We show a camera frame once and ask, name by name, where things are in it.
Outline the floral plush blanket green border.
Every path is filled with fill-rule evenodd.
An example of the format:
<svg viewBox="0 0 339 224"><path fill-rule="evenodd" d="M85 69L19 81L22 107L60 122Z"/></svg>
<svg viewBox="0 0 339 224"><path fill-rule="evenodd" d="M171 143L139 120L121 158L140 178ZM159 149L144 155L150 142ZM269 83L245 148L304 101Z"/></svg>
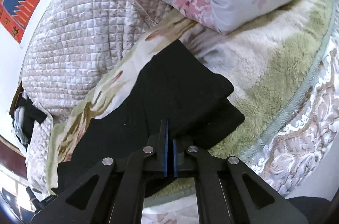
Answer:
<svg viewBox="0 0 339 224"><path fill-rule="evenodd" d="M283 196L318 166L336 134L315 126L321 112L338 105L338 0L294 0L229 35L172 10L53 128L42 191L57 187L57 165L71 158L85 124L117 108L140 70L175 37L233 84L230 101L245 116L211 148L214 156L240 156Z"/></svg>

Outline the dark red wooden door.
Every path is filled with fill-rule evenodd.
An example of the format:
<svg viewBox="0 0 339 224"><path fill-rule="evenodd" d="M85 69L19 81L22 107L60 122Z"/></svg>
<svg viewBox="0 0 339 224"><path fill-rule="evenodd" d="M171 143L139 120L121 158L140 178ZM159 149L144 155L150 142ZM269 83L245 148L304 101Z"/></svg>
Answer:
<svg viewBox="0 0 339 224"><path fill-rule="evenodd" d="M14 172L18 176L27 178L25 158L21 155L18 148L13 146L4 137L0 136L0 160L1 165Z"/></svg>

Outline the black pants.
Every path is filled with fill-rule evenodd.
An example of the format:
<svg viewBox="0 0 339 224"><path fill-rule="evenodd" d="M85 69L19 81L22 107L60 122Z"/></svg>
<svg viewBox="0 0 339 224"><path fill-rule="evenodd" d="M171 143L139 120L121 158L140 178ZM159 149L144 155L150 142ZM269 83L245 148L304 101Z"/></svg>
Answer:
<svg viewBox="0 0 339 224"><path fill-rule="evenodd" d="M92 119L69 162L57 168L61 193L106 157L126 158L143 148L167 120L169 133L210 149L244 122L228 97L233 85L175 41L141 70L130 95L106 117Z"/></svg>

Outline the quilted beige floral bedspread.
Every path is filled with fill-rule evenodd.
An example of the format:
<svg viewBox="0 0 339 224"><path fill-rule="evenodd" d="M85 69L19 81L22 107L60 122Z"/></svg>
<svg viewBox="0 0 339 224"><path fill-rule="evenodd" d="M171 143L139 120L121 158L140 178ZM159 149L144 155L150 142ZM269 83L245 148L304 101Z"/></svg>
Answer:
<svg viewBox="0 0 339 224"><path fill-rule="evenodd" d="M53 126L127 54L140 36L171 10L160 0L52 0L30 41L21 82L47 115L35 124L26 153L31 187L48 191L47 162Z"/></svg>

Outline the dark clothes pile at headboard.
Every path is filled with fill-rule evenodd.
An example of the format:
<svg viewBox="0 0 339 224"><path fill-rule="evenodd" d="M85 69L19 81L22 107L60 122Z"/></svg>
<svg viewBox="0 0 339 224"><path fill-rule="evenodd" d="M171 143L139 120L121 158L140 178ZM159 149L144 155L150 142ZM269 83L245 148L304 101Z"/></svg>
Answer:
<svg viewBox="0 0 339 224"><path fill-rule="evenodd" d="M41 125L48 115L33 105L32 100L23 89L22 83L19 84L14 95L9 114L12 118L13 133L27 150L31 143L35 123Z"/></svg>

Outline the cream embroidered bed sheet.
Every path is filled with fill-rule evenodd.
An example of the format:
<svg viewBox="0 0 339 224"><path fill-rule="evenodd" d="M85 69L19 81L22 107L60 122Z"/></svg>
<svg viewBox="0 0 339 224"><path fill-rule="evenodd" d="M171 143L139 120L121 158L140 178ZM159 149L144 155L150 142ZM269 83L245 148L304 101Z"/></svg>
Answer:
<svg viewBox="0 0 339 224"><path fill-rule="evenodd" d="M239 156L287 196L320 164L338 135L338 36L204 36L183 44L234 85L245 121L211 149Z"/></svg>

